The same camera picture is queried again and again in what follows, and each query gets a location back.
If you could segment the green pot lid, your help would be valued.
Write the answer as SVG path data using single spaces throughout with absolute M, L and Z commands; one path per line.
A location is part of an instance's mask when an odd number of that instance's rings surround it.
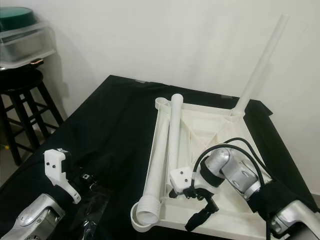
M 29 7 L 2 6 L 0 7 L 0 32 L 21 29 L 36 25 L 38 20 Z

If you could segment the white plastic table leg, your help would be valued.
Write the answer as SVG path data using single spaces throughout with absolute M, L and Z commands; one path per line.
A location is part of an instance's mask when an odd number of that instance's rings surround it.
M 289 21 L 289 14 L 281 14 L 281 16 L 279 16 L 278 22 L 276 23 L 265 48 L 263 48 L 262 54 L 259 57 L 245 88 L 243 89 L 242 95 L 238 99 L 235 106 L 230 110 L 230 116 L 242 117 L 245 115 L 246 108 L 249 105 L 251 98 L 258 91 L 258 84 L 263 82 L 262 77 L 266 72 L 267 65 L 272 59 L 272 56 L 274 55 L 274 52 L 281 41 L 282 35 L 284 34 Z
M 145 233 L 160 221 L 162 196 L 166 191 L 167 148 L 169 144 L 170 101 L 155 99 L 157 121 L 144 189 L 139 201 L 130 210 L 130 221 L 138 233 Z
M 183 105 L 182 94 L 176 93 L 171 97 L 171 112 L 169 121 L 169 133 L 167 143 L 167 169 L 180 169 L 179 159 L 179 133 L 181 126 L 181 114 Z

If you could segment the white plastic table top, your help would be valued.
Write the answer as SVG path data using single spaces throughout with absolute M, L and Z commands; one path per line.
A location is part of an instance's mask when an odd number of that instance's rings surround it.
M 180 168 L 190 167 L 192 169 L 203 152 L 226 142 L 247 153 L 256 153 L 259 161 L 265 166 L 265 180 L 269 182 L 274 179 L 279 183 L 274 169 L 270 167 L 266 156 L 259 150 L 258 141 L 251 135 L 245 115 L 233 117 L 230 115 L 230 109 L 183 101 L 177 162 Z M 178 195 L 176 198 L 169 197 L 172 186 L 169 180 L 168 158 L 169 147 L 166 151 L 166 190 L 161 197 L 160 219 L 152 227 L 185 230 L 185 223 L 192 215 L 202 210 L 207 202 L 205 199 L 187 199 L 184 195 Z M 224 181 L 216 187 L 212 199 L 219 210 L 192 232 L 236 240 L 266 238 L 265 220 L 249 207 L 229 182 Z

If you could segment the clear plastic container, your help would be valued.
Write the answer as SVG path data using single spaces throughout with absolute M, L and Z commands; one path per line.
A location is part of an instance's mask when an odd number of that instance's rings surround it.
M 0 68 L 15 69 L 57 52 L 53 33 L 45 23 L 0 32 Z

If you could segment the black stool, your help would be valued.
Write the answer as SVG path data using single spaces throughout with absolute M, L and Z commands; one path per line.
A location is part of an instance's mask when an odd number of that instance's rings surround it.
M 9 105 L 0 102 L 0 129 L 16 166 L 23 163 L 19 149 L 34 153 L 41 146 L 34 125 L 45 139 L 50 130 L 57 130 L 63 119 L 38 69 L 0 75 L 0 96 L 9 98 Z

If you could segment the black tablecloth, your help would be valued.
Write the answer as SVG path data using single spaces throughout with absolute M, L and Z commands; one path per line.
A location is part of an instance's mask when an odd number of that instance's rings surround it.
M 60 148 L 74 154 L 96 151 L 94 181 L 107 190 L 110 198 L 94 240 L 215 240 L 214 236 L 182 228 L 153 226 L 139 232 L 131 224 L 130 211 L 143 194 L 153 146 L 158 113 L 154 103 L 157 98 L 169 99 L 174 94 L 181 94 L 187 104 L 220 109 L 231 109 L 239 100 L 110 75 L 0 188 L 0 238 L 24 208 L 41 194 L 48 194 L 65 212 L 49 238 L 70 239 L 69 229 L 79 206 L 45 175 L 44 151 Z

